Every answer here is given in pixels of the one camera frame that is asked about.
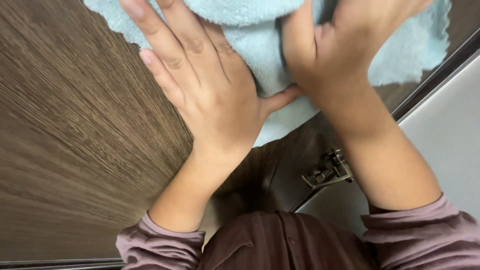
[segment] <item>light blue towel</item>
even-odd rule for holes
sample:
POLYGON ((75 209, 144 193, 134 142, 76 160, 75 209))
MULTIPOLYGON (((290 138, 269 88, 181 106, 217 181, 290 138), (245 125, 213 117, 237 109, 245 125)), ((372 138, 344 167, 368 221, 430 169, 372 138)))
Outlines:
MULTIPOLYGON (((161 14, 155 0, 149 1, 161 14)), ((276 18, 297 9, 303 0, 184 1, 196 14, 222 25, 227 40, 255 75, 260 96, 273 95, 291 83, 282 62, 276 18)), ((108 26, 113 31, 123 33, 128 42, 136 43, 140 48, 150 48, 117 0, 84 0, 84 3, 104 16, 108 26)), ((336 3, 336 0, 313 0, 314 21, 328 21, 336 3)), ((440 64, 449 46, 446 28, 449 25, 447 14, 450 7, 450 0, 436 0, 427 10, 407 20, 375 56, 369 69, 372 85, 419 82, 424 70, 431 70, 440 64)), ((254 147, 284 137, 317 112, 307 97, 296 99, 270 115, 254 147)))

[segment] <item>left hand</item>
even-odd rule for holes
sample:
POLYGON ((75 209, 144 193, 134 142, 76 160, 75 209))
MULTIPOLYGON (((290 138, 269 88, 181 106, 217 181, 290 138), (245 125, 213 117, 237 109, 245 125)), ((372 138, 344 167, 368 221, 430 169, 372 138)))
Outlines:
POLYGON ((170 28, 146 0, 119 2, 153 48, 140 56, 193 134, 196 157, 235 169, 268 115, 302 93, 290 86, 258 97, 250 69, 221 28, 199 22, 182 0, 157 0, 170 28))

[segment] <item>hand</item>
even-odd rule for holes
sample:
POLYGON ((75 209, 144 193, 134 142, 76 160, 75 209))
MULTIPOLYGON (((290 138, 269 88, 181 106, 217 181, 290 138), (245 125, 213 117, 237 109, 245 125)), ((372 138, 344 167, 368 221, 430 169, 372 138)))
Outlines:
POLYGON ((153 50, 140 56, 193 134, 198 159, 233 170, 252 148, 267 116, 301 91, 257 96, 252 74, 219 26, 199 21, 182 0, 120 0, 153 50))
POLYGON ((325 91, 365 84, 391 34, 432 0, 340 0, 331 23, 314 26, 312 2, 283 21, 283 53, 295 82, 318 107, 325 91))

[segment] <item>wooden surface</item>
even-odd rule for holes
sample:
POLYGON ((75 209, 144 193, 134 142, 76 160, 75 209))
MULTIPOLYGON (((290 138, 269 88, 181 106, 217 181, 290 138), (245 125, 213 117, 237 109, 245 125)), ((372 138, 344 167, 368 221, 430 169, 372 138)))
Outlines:
MULTIPOLYGON (((452 47, 480 25, 454 1, 452 47)), ((392 110, 415 85, 379 89, 392 110)), ((219 190, 259 184, 308 125, 255 148, 219 190)), ((0 1, 0 261, 117 258, 192 137, 136 45, 79 0, 0 1)))

